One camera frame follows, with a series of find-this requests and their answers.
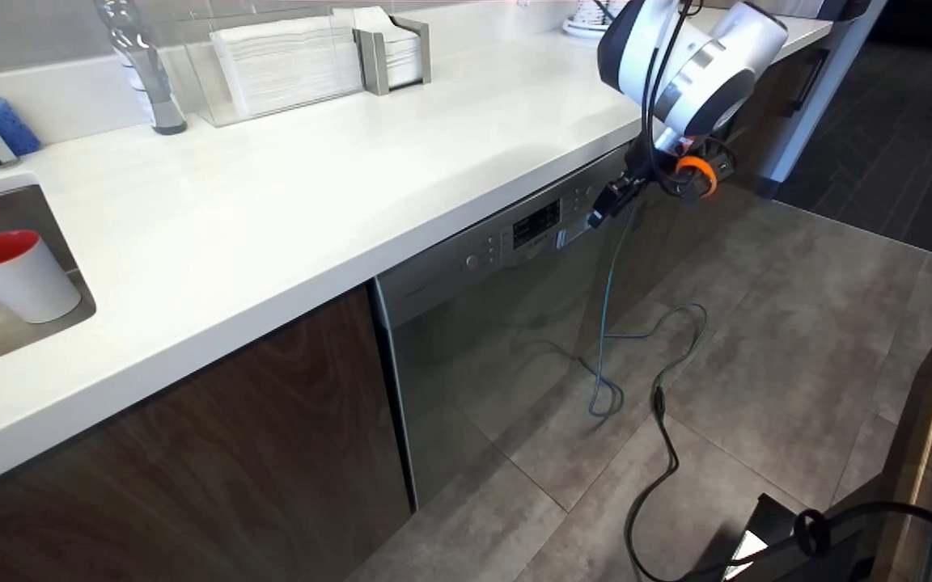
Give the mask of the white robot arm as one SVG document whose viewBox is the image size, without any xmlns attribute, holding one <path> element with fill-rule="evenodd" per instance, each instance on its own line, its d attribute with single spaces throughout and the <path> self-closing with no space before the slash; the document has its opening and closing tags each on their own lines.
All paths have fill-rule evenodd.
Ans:
<svg viewBox="0 0 932 582">
<path fill-rule="evenodd" d="M 639 107 L 639 137 L 593 203 L 590 228 L 620 215 L 647 184 L 676 200 L 706 200 L 721 169 L 706 143 L 743 107 L 787 46 L 790 29 L 751 0 L 712 34 L 693 23 L 694 0 L 628 0 L 598 40 L 598 78 Z"/>
</svg>

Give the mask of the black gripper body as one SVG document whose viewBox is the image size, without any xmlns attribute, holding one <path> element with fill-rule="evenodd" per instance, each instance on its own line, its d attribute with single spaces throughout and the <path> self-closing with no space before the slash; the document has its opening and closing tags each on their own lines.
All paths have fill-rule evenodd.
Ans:
<svg viewBox="0 0 932 582">
<path fill-rule="evenodd" d="M 649 184 L 657 184 L 664 193 L 673 193 L 673 172 L 684 156 L 666 156 L 647 146 L 635 146 L 625 156 L 625 172 L 611 179 L 600 193 L 593 203 L 593 220 L 606 222 L 608 217 L 618 217 L 625 206 L 631 206 Z"/>
</svg>

